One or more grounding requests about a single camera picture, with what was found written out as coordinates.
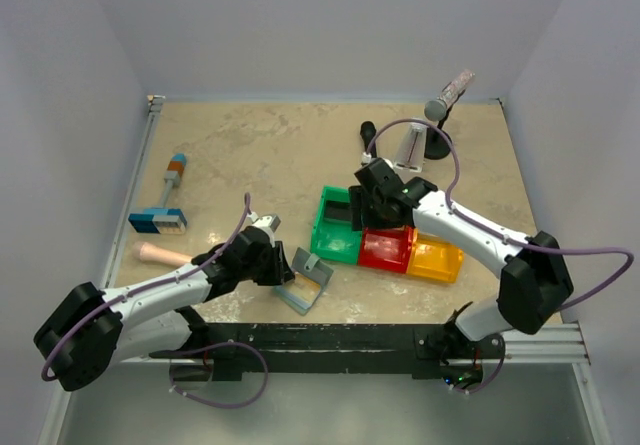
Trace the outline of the silver microphone on stand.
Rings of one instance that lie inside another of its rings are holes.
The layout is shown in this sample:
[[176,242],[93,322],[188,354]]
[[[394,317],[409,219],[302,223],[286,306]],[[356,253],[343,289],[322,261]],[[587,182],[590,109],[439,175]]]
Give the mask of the silver microphone on stand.
[[440,94],[426,102],[424,114],[431,122],[443,120],[451,107],[458,101],[475,79],[475,73],[465,69],[457,77],[451,80]]

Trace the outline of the blue toy block hammer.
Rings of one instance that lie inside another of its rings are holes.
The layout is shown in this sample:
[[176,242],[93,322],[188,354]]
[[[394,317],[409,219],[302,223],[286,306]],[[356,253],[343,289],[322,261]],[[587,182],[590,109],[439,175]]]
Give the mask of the blue toy block hammer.
[[164,188],[158,203],[152,207],[132,210],[128,222],[139,234],[182,235],[186,232],[188,221],[180,208],[167,206],[171,192],[182,181],[187,158],[183,153],[175,154],[164,173]]

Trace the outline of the red plastic bin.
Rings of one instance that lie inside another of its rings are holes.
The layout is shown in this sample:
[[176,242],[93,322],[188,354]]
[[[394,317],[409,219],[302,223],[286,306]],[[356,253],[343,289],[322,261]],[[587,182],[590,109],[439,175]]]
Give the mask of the red plastic bin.
[[362,267],[404,274],[408,268],[413,229],[365,229],[357,264]]

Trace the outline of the black handheld microphone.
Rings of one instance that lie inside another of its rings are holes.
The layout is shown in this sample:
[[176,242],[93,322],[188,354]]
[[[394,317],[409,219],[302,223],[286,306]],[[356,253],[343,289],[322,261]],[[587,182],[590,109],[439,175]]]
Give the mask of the black handheld microphone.
[[364,121],[360,125],[360,137],[363,141],[364,150],[367,151],[373,138],[377,133],[376,127],[371,121]]

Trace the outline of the yellow plastic bin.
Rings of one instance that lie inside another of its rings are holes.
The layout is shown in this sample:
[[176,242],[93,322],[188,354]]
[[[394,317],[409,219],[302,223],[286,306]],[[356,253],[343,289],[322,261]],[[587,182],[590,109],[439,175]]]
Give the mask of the yellow plastic bin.
[[410,276],[454,283],[459,275],[464,252],[438,237],[416,235],[406,273]]

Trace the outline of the sage green card holder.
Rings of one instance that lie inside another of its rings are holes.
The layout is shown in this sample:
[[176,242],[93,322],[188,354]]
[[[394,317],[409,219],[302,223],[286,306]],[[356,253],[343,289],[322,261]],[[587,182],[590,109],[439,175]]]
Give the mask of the sage green card holder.
[[294,277],[275,287],[275,294],[300,315],[306,315],[326,290],[334,270],[320,257],[298,247],[291,265]]

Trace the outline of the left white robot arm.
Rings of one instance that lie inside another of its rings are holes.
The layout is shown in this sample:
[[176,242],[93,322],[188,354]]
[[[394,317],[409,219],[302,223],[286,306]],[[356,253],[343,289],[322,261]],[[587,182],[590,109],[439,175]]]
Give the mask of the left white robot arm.
[[244,281],[274,287],[293,278],[282,243],[248,226],[155,279],[106,290],[82,283],[34,336],[45,360],[41,377],[75,391],[123,360],[197,350],[211,336],[196,305],[229,294]]

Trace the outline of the aluminium frame rail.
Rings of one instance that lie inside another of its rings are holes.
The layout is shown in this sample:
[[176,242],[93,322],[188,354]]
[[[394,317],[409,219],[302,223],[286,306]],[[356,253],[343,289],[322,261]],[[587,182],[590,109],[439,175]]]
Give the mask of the aluminium frame rail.
[[140,147],[138,149],[132,174],[129,180],[127,192],[122,204],[122,208],[119,214],[118,221],[114,229],[114,235],[111,240],[111,246],[108,251],[105,265],[98,280],[97,287],[99,290],[109,288],[115,281],[119,270],[121,255],[124,249],[124,244],[127,237],[127,217],[134,206],[134,202],[137,197],[139,182],[141,175],[144,173],[144,168],[149,154],[149,149],[153,141],[153,135],[157,126],[157,122],[161,116],[162,109],[166,102],[166,97],[162,95],[149,95],[148,96],[148,113],[144,133]]

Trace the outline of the black VIP card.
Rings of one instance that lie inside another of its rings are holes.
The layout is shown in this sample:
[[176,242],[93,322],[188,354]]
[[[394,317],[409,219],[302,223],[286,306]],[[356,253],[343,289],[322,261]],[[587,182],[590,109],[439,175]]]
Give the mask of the black VIP card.
[[330,222],[351,222],[351,208],[348,202],[326,201],[323,219]]

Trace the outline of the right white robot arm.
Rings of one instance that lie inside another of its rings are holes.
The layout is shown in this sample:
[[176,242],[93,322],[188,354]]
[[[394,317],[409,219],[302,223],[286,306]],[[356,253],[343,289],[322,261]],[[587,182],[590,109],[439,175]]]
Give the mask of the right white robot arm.
[[354,229],[412,227],[460,248],[499,279],[495,298],[465,305],[449,319],[455,338],[478,342],[509,330],[534,335],[573,293],[548,233],[529,237],[447,203],[436,185],[420,177],[403,182],[382,158],[364,154],[355,177],[358,184],[349,188]]

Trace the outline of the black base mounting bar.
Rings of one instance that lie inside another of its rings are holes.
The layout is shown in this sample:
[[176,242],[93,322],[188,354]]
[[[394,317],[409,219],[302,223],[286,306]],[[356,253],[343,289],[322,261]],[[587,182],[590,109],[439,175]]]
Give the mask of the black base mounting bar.
[[298,374],[396,374],[440,379],[448,366],[502,359],[504,341],[446,338],[436,324],[210,323],[183,347],[212,378],[238,381],[263,367],[244,343],[264,357],[268,371]]

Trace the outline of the white metronome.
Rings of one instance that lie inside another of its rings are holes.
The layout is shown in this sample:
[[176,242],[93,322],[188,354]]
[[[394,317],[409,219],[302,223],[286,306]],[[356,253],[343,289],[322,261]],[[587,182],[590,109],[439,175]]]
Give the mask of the white metronome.
[[395,169],[413,173],[422,171],[427,130],[428,127],[422,123],[409,123],[409,128],[392,161]]

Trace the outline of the green plastic bin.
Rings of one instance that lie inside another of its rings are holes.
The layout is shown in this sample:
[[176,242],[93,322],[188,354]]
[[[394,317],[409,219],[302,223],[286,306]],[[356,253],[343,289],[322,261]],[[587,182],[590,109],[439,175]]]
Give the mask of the green plastic bin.
[[330,222],[323,219],[326,201],[348,202],[347,189],[325,186],[311,232],[311,252],[321,259],[346,264],[358,262],[362,232],[353,231],[351,222]]

